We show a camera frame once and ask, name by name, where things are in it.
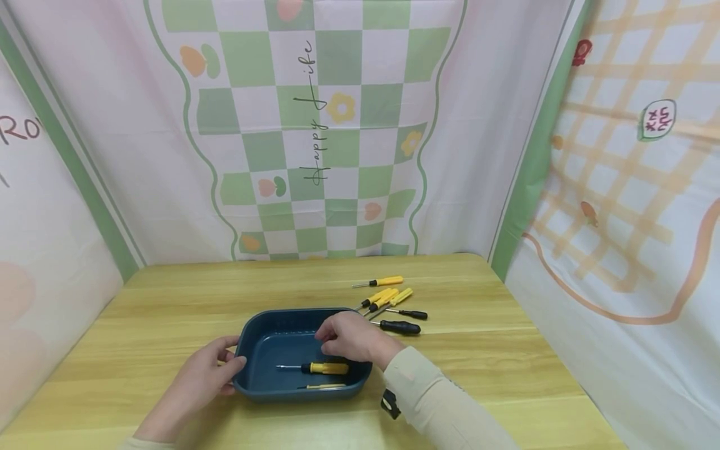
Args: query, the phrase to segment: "hand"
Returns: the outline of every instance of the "hand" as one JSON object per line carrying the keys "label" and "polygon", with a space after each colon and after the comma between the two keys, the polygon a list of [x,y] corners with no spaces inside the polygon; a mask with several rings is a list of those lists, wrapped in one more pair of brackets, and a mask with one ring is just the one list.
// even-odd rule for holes
{"label": "hand", "polygon": [[235,357],[228,350],[236,345],[237,336],[225,336],[193,353],[134,437],[142,441],[172,443],[193,414],[218,395],[234,394],[231,380],[247,363],[244,356]]}
{"label": "hand", "polygon": [[405,344],[385,334],[357,312],[343,311],[330,316],[315,333],[326,355],[351,361],[370,361],[385,370]]}

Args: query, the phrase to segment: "wavy green border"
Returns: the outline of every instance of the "wavy green border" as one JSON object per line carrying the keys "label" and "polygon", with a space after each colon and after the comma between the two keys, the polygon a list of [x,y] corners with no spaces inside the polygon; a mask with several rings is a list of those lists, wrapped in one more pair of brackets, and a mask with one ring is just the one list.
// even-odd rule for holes
{"label": "wavy green border", "polygon": [[408,219],[408,227],[410,228],[410,233],[412,233],[413,240],[415,241],[415,248],[413,250],[413,255],[418,254],[418,245],[419,245],[418,234],[415,232],[415,228],[413,227],[413,220],[415,219],[415,216],[418,214],[418,211],[420,211],[420,209],[425,204],[425,198],[428,195],[428,175],[425,173],[423,164],[420,162],[420,157],[423,155],[423,150],[425,149],[425,146],[428,144],[428,142],[430,142],[430,138],[433,137],[433,133],[435,132],[435,126],[438,124],[438,114],[440,112],[440,75],[442,75],[443,68],[445,67],[445,63],[447,63],[448,59],[450,58],[450,54],[452,53],[453,48],[455,48],[455,43],[457,42],[458,36],[460,36],[460,30],[462,29],[462,24],[465,22],[465,12],[466,11],[467,11],[467,0],[464,0],[463,4],[462,4],[462,14],[460,15],[460,22],[457,25],[457,31],[455,32],[455,37],[452,40],[452,44],[450,44],[448,53],[446,53],[445,58],[443,58],[443,62],[440,63],[440,68],[438,69],[438,75],[435,79],[435,117],[433,118],[433,124],[430,126],[430,131],[428,131],[428,135],[425,138],[425,141],[420,146],[420,150],[418,150],[418,170],[420,171],[420,175],[423,177],[423,193],[420,195],[420,201],[418,203],[418,206],[410,214],[410,219]]}
{"label": "wavy green border", "polygon": [[498,243],[492,254],[490,266],[492,270],[505,281],[508,275],[510,262],[515,255],[515,249],[522,237],[523,231],[528,227],[535,214],[535,208],[540,200],[540,193],[545,186],[548,168],[550,167],[551,144],[550,137],[555,128],[560,104],[565,94],[565,86],[570,76],[572,57],[575,54],[577,41],[580,39],[582,26],[588,18],[590,1],[586,1],[577,21],[567,38],[565,48],[552,74],[545,98],[540,106],[535,126],[533,127],[525,157],[520,165],[518,177],[510,194],[507,212],[500,226]]}
{"label": "wavy green border", "polygon": [[210,173],[212,174],[212,185],[210,186],[210,202],[212,203],[212,208],[217,213],[217,216],[220,217],[220,219],[233,231],[233,243],[230,244],[230,257],[233,261],[237,261],[238,258],[237,256],[235,256],[235,246],[238,243],[238,231],[235,229],[235,227],[233,227],[230,222],[228,222],[227,219],[225,219],[225,216],[222,215],[222,213],[220,212],[220,208],[217,206],[217,200],[215,198],[215,190],[217,189],[217,171],[210,162],[210,159],[208,159],[202,153],[202,151],[200,151],[200,148],[195,142],[195,139],[192,137],[192,132],[190,131],[190,120],[188,118],[188,113],[190,111],[190,101],[192,100],[192,96],[190,94],[190,83],[188,82],[187,77],[183,73],[180,66],[178,66],[178,63],[175,62],[175,60],[170,56],[170,53],[168,53],[165,45],[163,45],[163,42],[160,39],[158,29],[156,28],[155,22],[153,21],[153,13],[150,11],[150,1],[143,0],[143,6],[145,7],[145,15],[148,18],[148,24],[150,25],[150,30],[153,33],[153,37],[155,38],[155,42],[158,45],[158,48],[163,53],[163,56],[165,56],[165,59],[168,60],[171,66],[173,66],[178,75],[180,75],[183,86],[185,86],[185,105],[183,106],[182,115],[183,124],[185,125],[185,134],[187,135],[187,139],[190,141],[190,145],[192,145],[193,149],[195,150],[195,153],[197,153],[200,159],[202,159],[202,162],[207,164],[207,167],[210,169]]}
{"label": "wavy green border", "polygon": [[[4,6],[7,8],[7,10],[10,12],[10,8],[8,7],[7,3],[4,2]],[[58,96],[57,91],[54,89],[53,85],[50,83],[48,79],[48,75],[46,72],[42,69],[40,66],[40,62],[37,59],[37,55],[35,55],[35,52],[32,50],[32,47],[30,46],[29,41],[27,40],[27,37],[24,35],[22,30],[17,26],[17,21],[12,16],[12,12],[10,12],[9,20],[13,21],[15,23],[15,26],[20,32],[20,35],[22,39],[24,40],[25,45],[30,50],[30,54],[32,58],[35,61],[35,64],[37,64],[38,69],[40,70],[40,73],[42,74],[43,78],[45,79],[45,83],[48,85],[48,88],[53,93],[53,96],[55,97],[55,100],[57,101],[58,105],[60,106],[60,110],[65,116],[65,119],[67,120],[68,124],[70,124],[71,129],[73,131],[73,134],[75,135],[75,138],[77,139],[78,143],[80,143],[80,146],[85,153],[86,157],[90,161],[91,167],[95,171],[95,175],[97,176],[98,180],[101,183],[101,186],[103,190],[105,191],[105,194],[107,195],[108,200],[110,201],[112,207],[115,210],[115,214],[120,219],[120,222],[122,223],[122,226],[125,228],[125,232],[127,233],[127,236],[132,241],[132,244],[135,246],[135,250],[138,252],[138,256],[142,260],[143,264],[145,264],[145,260],[143,259],[143,255],[140,252],[140,249],[135,244],[135,241],[132,239],[132,235],[130,234],[130,231],[127,229],[127,225],[125,224],[125,221],[122,219],[122,216],[120,215],[120,211],[117,209],[117,205],[112,200],[112,197],[110,196],[107,186],[102,181],[102,178],[99,175],[99,172],[97,171],[97,167],[92,163],[92,160],[90,159],[89,153],[87,151],[87,148],[82,143],[82,140],[80,139],[80,136],[77,132],[77,129],[73,126],[72,121],[70,121],[70,117],[63,107],[62,103],[60,102],[60,98]],[[80,157],[78,156],[77,152],[75,151],[75,148],[73,147],[72,142],[68,138],[68,135],[66,134],[62,124],[60,123],[60,120],[55,115],[55,112],[53,111],[53,108],[50,106],[50,103],[48,102],[48,99],[45,98],[45,95],[42,92],[42,89],[40,88],[40,85],[37,83],[37,80],[35,80],[35,77],[32,75],[32,71],[30,70],[30,67],[25,62],[25,59],[22,57],[22,54],[20,53],[19,48],[17,45],[15,45],[15,42],[12,39],[12,36],[10,36],[10,33],[8,32],[8,29],[6,25],[3,22],[3,18],[0,18],[0,52],[2,52],[3,56],[5,57],[5,60],[8,63],[8,66],[10,67],[10,70],[15,75],[15,79],[17,80],[18,84],[22,88],[23,92],[27,96],[27,99],[30,101],[30,104],[32,105],[32,108],[35,110],[37,116],[40,118],[40,121],[42,122],[43,127],[45,128],[45,131],[48,133],[48,137],[50,137],[50,140],[53,142],[53,145],[55,146],[55,149],[58,151],[58,154],[60,155],[60,158],[62,158],[63,162],[65,163],[66,167],[68,168],[68,171],[70,172],[70,175],[73,177],[73,180],[75,181],[75,184],[78,187],[78,190],[80,191],[81,196],[85,200],[85,203],[88,205],[88,208],[90,209],[90,214],[92,215],[93,219],[95,220],[95,223],[98,227],[98,230],[100,231],[100,235],[105,240],[105,243],[110,250],[110,253],[112,254],[112,258],[115,261],[115,264],[117,265],[118,270],[120,271],[120,275],[122,276],[122,279],[124,281],[127,281],[130,279],[130,277],[138,271],[138,263],[135,261],[135,258],[132,256],[132,253],[130,252],[130,248],[127,246],[127,243],[125,242],[125,239],[122,236],[122,233],[120,232],[120,229],[117,226],[117,223],[114,221],[112,215],[110,214],[110,211],[107,208],[107,205],[103,201],[102,197],[100,196],[100,193],[98,192],[97,188],[95,187],[95,184],[93,183],[92,179],[90,178],[90,175],[88,174],[87,170],[85,169],[85,166],[83,165],[82,161],[80,160]]]}

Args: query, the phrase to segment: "screwdriver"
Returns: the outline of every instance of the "screwdriver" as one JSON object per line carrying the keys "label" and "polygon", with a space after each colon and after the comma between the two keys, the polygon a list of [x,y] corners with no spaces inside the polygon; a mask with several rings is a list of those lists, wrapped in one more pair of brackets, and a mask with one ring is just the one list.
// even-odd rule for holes
{"label": "screwdriver", "polygon": [[379,322],[370,322],[373,325],[377,325],[383,331],[394,331],[398,334],[419,334],[420,326],[410,322],[389,322],[387,320],[380,320]]}
{"label": "screwdriver", "polygon": [[382,291],[371,295],[370,297],[367,297],[365,300],[362,301],[360,306],[355,308],[355,311],[360,311],[363,308],[367,308],[368,306],[375,303],[377,300],[379,300],[380,297],[382,297],[384,294],[387,294],[388,291],[392,291],[392,288],[388,287],[387,289],[383,289]]}
{"label": "screwdriver", "polygon": [[388,303],[390,299],[398,295],[400,291],[397,289],[388,289],[387,292],[385,292],[382,297],[380,297],[375,303],[370,304],[365,314],[363,314],[363,317],[370,314],[371,312],[377,311],[377,309],[381,306],[383,306],[385,303]]}
{"label": "screwdriver", "polygon": [[427,320],[427,319],[428,319],[428,313],[426,313],[425,311],[391,310],[391,309],[389,309],[389,308],[386,309],[386,311],[387,311],[387,312],[394,312],[394,313],[400,314],[400,315],[406,315],[406,316],[408,316],[409,318],[413,318],[413,319],[420,319],[420,320]]}
{"label": "screwdriver", "polygon": [[402,302],[403,300],[405,300],[406,298],[408,298],[408,297],[409,297],[410,295],[412,295],[412,294],[413,294],[413,290],[408,287],[406,290],[402,291],[402,292],[399,293],[398,295],[395,295],[395,296],[394,296],[393,298],[391,298],[389,301],[386,301],[386,302],[383,302],[383,303],[377,302],[377,303],[374,303],[373,305],[370,305],[369,311],[371,311],[371,312],[377,311],[377,312],[375,312],[373,315],[371,315],[370,317],[368,317],[367,320],[371,320],[371,319],[376,318],[376,317],[377,317],[378,315],[380,315],[383,311],[385,311],[386,309],[388,309],[388,308],[390,308],[390,307],[398,306],[398,305],[400,304],[400,302]]}
{"label": "screwdriver", "polygon": [[387,286],[388,284],[400,284],[402,283],[401,276],[389,276],[387,278],[371,279],[367,283],[353,284],[353,287],[365,287],[365,286]]}
{"label": "screwdriver", "polygon": [[345,375],[348,373],[348,365],[344,363],[332,362],[311,362],[302,366],[275,366],[277,369],[300,369],[304,374],[325,374],[325,375]]}
{"label": "screwdriver", "polygon": [[335,384],[309,384],[307,386],[300,386],[298,389],[334,389],[336,387],[345,387],[345,383]]}

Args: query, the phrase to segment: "yellow flower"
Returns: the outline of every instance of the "yellow flower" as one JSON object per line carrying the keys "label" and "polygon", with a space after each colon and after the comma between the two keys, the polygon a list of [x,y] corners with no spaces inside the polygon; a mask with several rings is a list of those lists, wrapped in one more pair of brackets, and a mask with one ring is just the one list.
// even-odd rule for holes
{"label": "yellow flower", "polygon": [[328,114],[335,123],[352,120],[355,117],[355,99],[342,92],[336,92],[328,103]]}
{"label": "yellow flower", "polygon": [[411,157],[422,138],[423,133],[419,131],[409,132],[408,136],[405,138],[405,141],[400,145],[400,150],[402,150],[406,157]]}

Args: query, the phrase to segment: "table surface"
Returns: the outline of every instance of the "table surface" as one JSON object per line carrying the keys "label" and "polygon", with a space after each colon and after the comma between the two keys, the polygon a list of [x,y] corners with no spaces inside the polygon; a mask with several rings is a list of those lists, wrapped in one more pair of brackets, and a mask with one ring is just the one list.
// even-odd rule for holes
{"label": "table surface", "polygon": [[[143,269],[0,436],[0,448],[113,449],[200,346],[239,334],[263,310],[355,307],[377,288],[350,284],[396,274],[414,290],[405,307],[430,315],[421,336],[403,340],[483,404],[521,448],[625,448],[487,263],[468,254]],[[187,427],[179,448],[431,448],[402,416],[380,410],[383,390],[374,369],[350,400],[219,398]]]}

